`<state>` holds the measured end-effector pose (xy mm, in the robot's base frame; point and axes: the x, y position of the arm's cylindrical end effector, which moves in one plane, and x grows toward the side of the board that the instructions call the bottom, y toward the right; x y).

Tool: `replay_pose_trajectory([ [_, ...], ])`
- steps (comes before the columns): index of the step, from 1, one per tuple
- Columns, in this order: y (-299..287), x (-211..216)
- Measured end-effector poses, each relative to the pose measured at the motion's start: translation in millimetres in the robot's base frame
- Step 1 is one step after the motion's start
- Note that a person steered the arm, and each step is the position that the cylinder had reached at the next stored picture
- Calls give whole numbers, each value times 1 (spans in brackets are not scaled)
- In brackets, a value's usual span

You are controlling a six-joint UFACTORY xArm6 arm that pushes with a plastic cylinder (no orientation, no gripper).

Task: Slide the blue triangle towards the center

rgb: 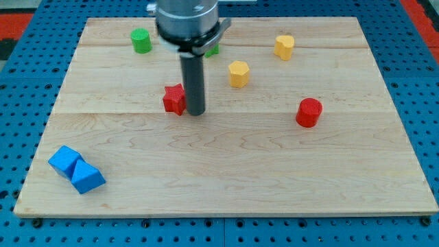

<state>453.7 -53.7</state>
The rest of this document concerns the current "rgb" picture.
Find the green block behind arm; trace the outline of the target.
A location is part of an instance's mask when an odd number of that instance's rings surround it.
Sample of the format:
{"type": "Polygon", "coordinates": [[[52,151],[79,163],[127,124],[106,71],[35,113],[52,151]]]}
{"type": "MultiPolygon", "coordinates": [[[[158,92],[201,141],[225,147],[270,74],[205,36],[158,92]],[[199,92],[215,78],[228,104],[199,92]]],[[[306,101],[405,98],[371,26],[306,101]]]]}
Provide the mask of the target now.
{"type": "Polygon", "coordinates": [[[213,48],[211,48],[210,50],[208,50],[206,53],[205,53],[205,57],[206,58],[210,58],[211,56],[213,56],[213,55],[216,55],[216,54],[218,54],[220,52],[220,46],[219,46],[219,44],[216,44],[213,48]]]}

